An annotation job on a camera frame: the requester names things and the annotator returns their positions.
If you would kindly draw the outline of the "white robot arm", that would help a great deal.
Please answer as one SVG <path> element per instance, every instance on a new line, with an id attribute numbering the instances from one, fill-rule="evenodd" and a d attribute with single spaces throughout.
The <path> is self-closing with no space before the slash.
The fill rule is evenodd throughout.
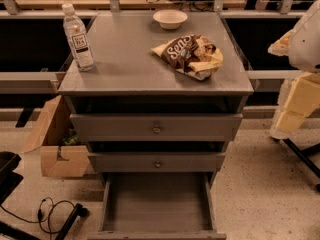
<path id="1" fill-rule="evenodd" d="M 287 56 L 303 74 L 281 86 L 270 136 L 286 139 L 320 107 L 320 1 L 315 1 L 295 26 L 268 48 Z"/>

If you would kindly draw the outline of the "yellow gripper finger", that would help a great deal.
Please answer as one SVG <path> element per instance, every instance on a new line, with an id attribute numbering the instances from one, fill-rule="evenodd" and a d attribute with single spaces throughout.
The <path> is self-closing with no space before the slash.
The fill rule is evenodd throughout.
<path id="1" fill-rule="evenodd" d="M 305 73 L 281 86 L 269 134 L 286 139 L 297 131 L 305 119 L 320 107 L 320 75 Z"/>
<path id="2" fill-rule="evenodd" d="M 286 32 L 268 48 L 268 53 L 275 56 L 288 56 L 291 43 L 292 31 Z"/>

